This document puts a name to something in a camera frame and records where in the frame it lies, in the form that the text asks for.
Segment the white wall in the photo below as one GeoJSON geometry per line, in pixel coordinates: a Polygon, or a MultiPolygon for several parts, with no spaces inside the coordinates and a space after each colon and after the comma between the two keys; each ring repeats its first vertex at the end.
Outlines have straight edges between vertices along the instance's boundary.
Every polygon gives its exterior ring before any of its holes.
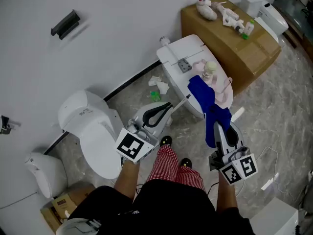
{"type": "MultiPolygon", "coordinates": [[[[84,88],[104,97],[156,61],[159,38],[180,37],[180,9],[194,2],[0,0],[0,114],[22,124],[0,136],[0,207],[36,191],[23,160],[60,136],[62,102],[84,88]],[[72,9],[82,17],[79,27],[62,41],[52,37],[50,29],[72,9]]],[[[5,232],[49,234],[36,223],[42,201],[32,199],[0,211],[5,232]]]]}

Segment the black baseboard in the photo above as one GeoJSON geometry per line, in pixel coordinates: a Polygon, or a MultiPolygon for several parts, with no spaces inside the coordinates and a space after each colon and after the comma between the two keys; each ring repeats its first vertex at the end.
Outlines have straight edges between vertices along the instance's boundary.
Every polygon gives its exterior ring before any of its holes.
{"type": "MultiPolygon", "coordinates": [[[[155,63],[151,64],[149,67],[138,73],[137,75],[133,76],[130,80],[122,84],[120,87],[118,87],[116,90],[111,92],[109,95],[107,95],[103,100],[106,102],[109,101],[112,97],[117,95],[119,92],[121,92],[123,89],[125,89],[130,84],[134,83],[138,78],[142,77],[144,74],[148,73],[155,67],[159,66],[161,62],[157,60],[155,63]]],[[[48,149],[45,151],[45,155],[47,155],[51,150],[53,150],[67,135],[69,132],[64,132],[48,149]]]]}

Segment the person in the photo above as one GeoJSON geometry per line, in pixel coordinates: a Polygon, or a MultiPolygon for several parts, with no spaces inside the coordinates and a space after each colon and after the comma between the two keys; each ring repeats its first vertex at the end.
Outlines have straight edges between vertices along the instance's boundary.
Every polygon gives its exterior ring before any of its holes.
{"type": "Polygon", "coordinates": [[[155,229],[175,224],[178,230],[187,230],[191,224],[196,224],[198,229],[201,226],[208,228],[210,234],[254,234],[249,220],[239,214],[234,186],[230,186],[219,172],[215,211],[200,174],[192,169],[189,159],[183,159],[179,166],[171,144],[170,136],[161,140],[152,172],[135,200],[139,164],[125,161],[114,188],[98,187],[69,219],[99,221],[102,224],[99,235],[107,232],[108,226],[104,224],[116,220],[123,222],[120,229],[127,224],[138,226],[157,221],[155,229]]]}

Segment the forearm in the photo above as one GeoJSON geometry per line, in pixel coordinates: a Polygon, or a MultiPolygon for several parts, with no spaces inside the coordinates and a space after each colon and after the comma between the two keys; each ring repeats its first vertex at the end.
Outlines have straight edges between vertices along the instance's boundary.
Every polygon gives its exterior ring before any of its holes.
{"type": "Polygon", "coordinates": [[[139,173],[139,163],[133,164],[131,161],[125,161],[121,173],[119,174],[114,189],[134,199],[139,173]]]}
{"type": "Polygon", "coordinates": [[[223,175],[219,172],[219,193],[217,197],[217,213],[222,213],[224,210],[237,207],[235,187],[230,186],[223,175]]]}

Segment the tile floor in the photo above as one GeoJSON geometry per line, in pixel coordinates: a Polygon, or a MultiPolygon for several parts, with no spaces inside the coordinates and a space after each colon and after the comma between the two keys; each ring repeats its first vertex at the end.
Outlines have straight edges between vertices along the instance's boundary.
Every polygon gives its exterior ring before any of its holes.
{"type": "MultiPolygon", "coordinates": [[[[313,160],[313,64],[301,47],[293,49],[282,38],[282,53],[268,70],[254,81],[246,90],[234,98],[230,108],[235,113],[240,107],[245,108],[243,115],[235,122],[240,128],[246,145],[256,158],[266,147],[275,149],[279,158],[276,181],[282,191],[290,191],[297,197],[307,181],[307,173],[312,169],[313,160]]],[[[151,103],[150,91],[157,86],[149,87],[152,75],[160,76],[168,83],[161,67],[157,67],[135,81],[126,89],[114,96],[108,105],[116,109],[124,123],[143,105],[151,103]]],[[[174,105],[179,102],[173,88],[163,101],[174,105]]],[[[173,115],[172,125],[164,131],[173,137],[173,148],[179,159],[189,157],[193,168],[200,172],[206,190],[218,181],[217,171],[210,172],[208,156],[214,151],[205,143],[205,121],[191,115],[184,107],[173,115]]],[[[69,184],[88,181],[96,187],[113,186],[114,181],[104,179],[92,171],[80,149],[79,140],[69,134],[59,143],[51,155],[59,156],[65,165],[69,184]]],[[[147,179],[157,153],[151,153],[140,165],[138,183],[147,179]]],[[[299,199],[293,201],[288,193],[281,193],[276,184],[265,191],[261,187],[273,177],[276,153],[267,149],[258,159],[259,173],[246,181],[245,187],[237,197],[240,212],[251,218],[273,197],[297,207],[299,199]]],[[[236,191],[242,188],[236,185],[236,191]]],[[[217,186],[209,194],[212,203],[216,204],[217,186]]]]}

